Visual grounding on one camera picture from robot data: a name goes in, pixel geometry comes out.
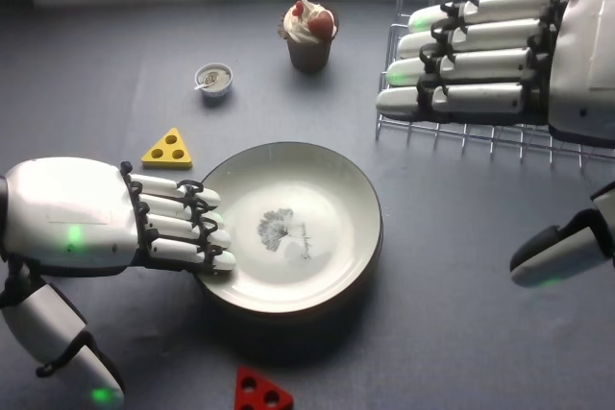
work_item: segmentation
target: strawberry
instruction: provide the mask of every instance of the strawberry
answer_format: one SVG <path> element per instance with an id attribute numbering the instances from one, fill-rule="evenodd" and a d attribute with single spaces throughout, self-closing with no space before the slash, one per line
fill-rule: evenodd
<path id="1" fill-rule="evenodd" d="M 320 12 L 318 16 L 307 22 L 307 28 L 314 36 L 323 40 L 333 37 L 333 18 L 328 12 Z"/>
<path id="2" fill-rule="evenodd" d="M 304 3 L 301 0 L 298 0 L 295 4 L 295 10 L 292 11 L 294 16 L 301 16 L 304 14 Z"/>

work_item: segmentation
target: round plate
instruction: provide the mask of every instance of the round plate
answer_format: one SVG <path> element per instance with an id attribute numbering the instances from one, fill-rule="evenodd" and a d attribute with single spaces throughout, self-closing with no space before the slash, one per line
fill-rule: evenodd
<path id="1" fill-rule="evenodd" d="M 274 143 L 229 158 L 204 180 L 237 267 L 200 276 L 217 297 L 259 313 L 310 309 L 348 288 L 379 247 L 381 207 L 350 160 L 319 146 Z"/>

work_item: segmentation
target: metal wire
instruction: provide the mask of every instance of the metal wire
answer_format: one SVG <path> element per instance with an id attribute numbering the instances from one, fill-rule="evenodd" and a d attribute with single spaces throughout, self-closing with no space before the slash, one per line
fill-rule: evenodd
<path id="1" fill-rule="evenodd" d="M 433 5 L 436 0 L 429 0 L 429 5 Z M 396 20 L 389 28 L 388 42 L 386 48 L 386 59 L 384 72 L 379 78 L 378 92 L 388 88 L 386 82 L 386 69 L 397 56 L 397 46 L 400 38 L 407 33 L 407 21 L 410 15 L 405 12 L 405 0 L 396 2 Z M 392 129 L 402 129 L 407 131 L 406 143 L 410 140 L 412 131 L 422 133 L 433 133 L 437 139 L 440 134 L 450 135 L 461 138 L 461 149 L 465 149 L 467 141 L 483 141 L 489 143 L 489 154 L 494 155 L 498 146 L 509 146 L 519 149 L 519 160 L 523 161 L 528 150 L 549 153 L 549 163 L 554 165 L 556 156 L 575 156 L 578 157 L 578 167 L 581 171 L 587 167 L 590 160 L 615 160 L 615 151 L 609 149 L 597 149 L 583 147 L 578 144 L 559 142 L 554 146 L 554 140 L 550 136 L 546 127 L 535 127 L 530 125 L 518 125 L 513 127 L 491 127 L 482 126 L 431 123 L 408 123 L 389 119 L 382 114 L 378 114 L 376 119 L 376 139 L 380 138 L 382 127 Z"/>

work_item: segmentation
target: gray tree illustration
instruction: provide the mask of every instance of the gray tree illustration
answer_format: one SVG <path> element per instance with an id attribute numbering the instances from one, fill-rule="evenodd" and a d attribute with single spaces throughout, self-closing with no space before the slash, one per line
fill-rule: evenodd
<path id="1" fill-rule="evenodd" d="M 260 242 L 270 252 L 275 252 L 280 241 L 286 237 L 293 212 L 290 208 L 279 208 L 278 211 L 267 211 L 258 224 Z"/>

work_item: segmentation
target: robotic hand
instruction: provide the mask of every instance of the robotic hand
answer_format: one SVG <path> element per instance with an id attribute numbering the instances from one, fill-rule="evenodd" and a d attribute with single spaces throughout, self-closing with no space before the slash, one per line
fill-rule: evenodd
<path id="1" fill-rule="evenodd" d="M 228 272 L 234 256 L 213 210 L 220 197 L 197 181 L 135 175 L 95 160 L 40 158 L 0 177 L 0 251 L 9 264 L 0 309 L 37 362 L 115 406 L 124 386 L 86 330 L 86 320 L 41 276 L 100 277 L 129 266 Z"/>
<path id="2" fill-rule="evenodd" d="M 443 0 L 415 12 L 378 96 L 409 122 L 548 125 L 559 140 L 615 148 L 615 0 Z M 615 184 L 564 228 L 512 258 L 537 285 L 604 262 L 615 246 Z"/>

